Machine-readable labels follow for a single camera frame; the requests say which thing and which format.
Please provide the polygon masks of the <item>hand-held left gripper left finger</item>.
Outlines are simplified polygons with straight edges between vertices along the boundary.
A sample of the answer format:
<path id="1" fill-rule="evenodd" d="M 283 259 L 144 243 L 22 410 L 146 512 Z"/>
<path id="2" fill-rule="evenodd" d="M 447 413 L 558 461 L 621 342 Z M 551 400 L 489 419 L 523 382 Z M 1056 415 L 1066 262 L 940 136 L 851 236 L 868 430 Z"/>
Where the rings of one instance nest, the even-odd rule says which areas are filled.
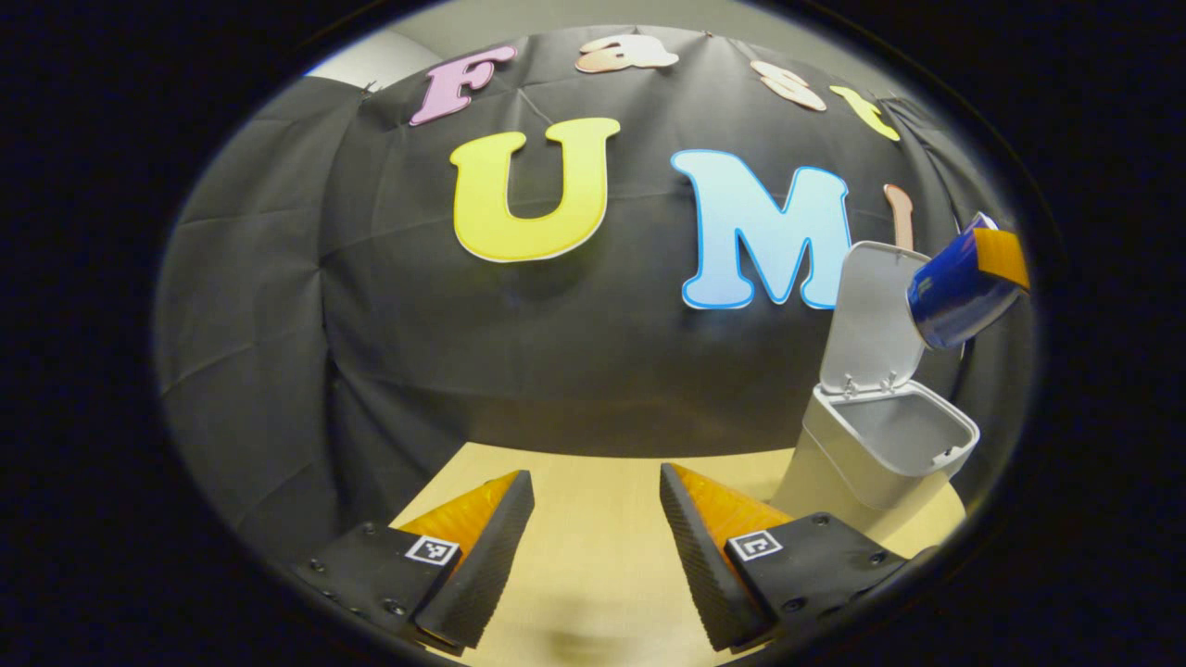
<path id="1" fill-rule="evenodd" d="M 486 633 L 534 507 L 531 474 L 503 474 L 406 523 L 361 523 L 292 573 L 374 633 L 460 655 Z"/>

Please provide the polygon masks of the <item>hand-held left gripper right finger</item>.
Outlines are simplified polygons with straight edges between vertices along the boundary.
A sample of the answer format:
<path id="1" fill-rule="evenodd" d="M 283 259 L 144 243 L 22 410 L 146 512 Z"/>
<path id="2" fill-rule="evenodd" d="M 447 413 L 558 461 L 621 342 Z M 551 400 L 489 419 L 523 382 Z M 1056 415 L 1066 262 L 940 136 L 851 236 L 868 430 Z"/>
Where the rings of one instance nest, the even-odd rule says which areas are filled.
<path id="1" fill-rule="evenodd" d="M 671 460 L 658 494 L 715 650 L 812 641 L 914 573 L 830 512 L 792 517 Z"/>

